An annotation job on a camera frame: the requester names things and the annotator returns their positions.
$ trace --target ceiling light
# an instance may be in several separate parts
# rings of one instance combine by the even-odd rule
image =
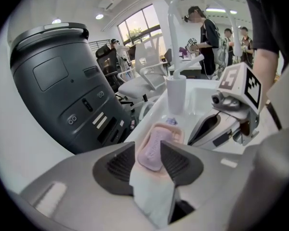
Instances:
[[[226,13],[226,11],[223,10],[223,9],[214,9],[214,8],[207,8],[206,11],[207,11],[207,12],[222,12],[222,13]],[[231,10],[230,13],[231,13],[231,14],[236,14],[237,11]]]
[[[96,19],[97,19],[97,20],[100,20],[100,19],[102,19],[103,17],[104,17],[103,14],[98,14],[98,15],[96,16]]]
[[[56,24],[56,23],[61,23],[61,20],[60,19],[55,19],[52,24]]]

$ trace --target white chair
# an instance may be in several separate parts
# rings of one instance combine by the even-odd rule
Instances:
[[[159,59],[159,39],[161,36],[162,34],[157,34],[137,44],[135,68],[118,74],[118,79],[124,82],[118,89],[119,93],[133,99],[143,98],[142,102],[136,103],[131,107],[131,109],[134,109],[142,105],[139,120],[143,119],[145,109],[153,105],[154,101],[159,98],[159,96],[154,96],[148,99],[147,94],[165,86],[164,76],[167,76],[167,72],[163,67],[165,62],[161,62]],[[140,75],[139,77],[127,82],[122,78],[123,74],[135,70]]]

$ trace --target black rubber pad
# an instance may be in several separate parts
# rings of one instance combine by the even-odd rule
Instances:
[[[176,186],[193,183],[203,171],[203,163],[198,157],[172,143],[161,141],[160,155],[166,171]]]
[[[133,187],[129,182],[134,164],[135,143],[130,142],[101,157],[93,167],[93,176],[96,182],[109,193],[133,196]]]

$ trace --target tree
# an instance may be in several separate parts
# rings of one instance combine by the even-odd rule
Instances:
[[[131,35],[131,38],[133,38],[133,37],[135,37],[135,36],[137,36],[137,35],[139,35],[140,33],[141,33],[141,28],[139,27],[139,28],[135,28],[135,29],[133,29],[133,30],[131,30],[130,31],[130,35]]]

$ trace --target soap bar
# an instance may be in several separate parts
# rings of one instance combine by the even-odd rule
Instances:
[[[138,162],[142,166],[152,171],[159,171],[162,168],[163,163],[160,158],[161,141],[173,141],[172,132],[166,128],[153,128],[148,143],[138,154]]]

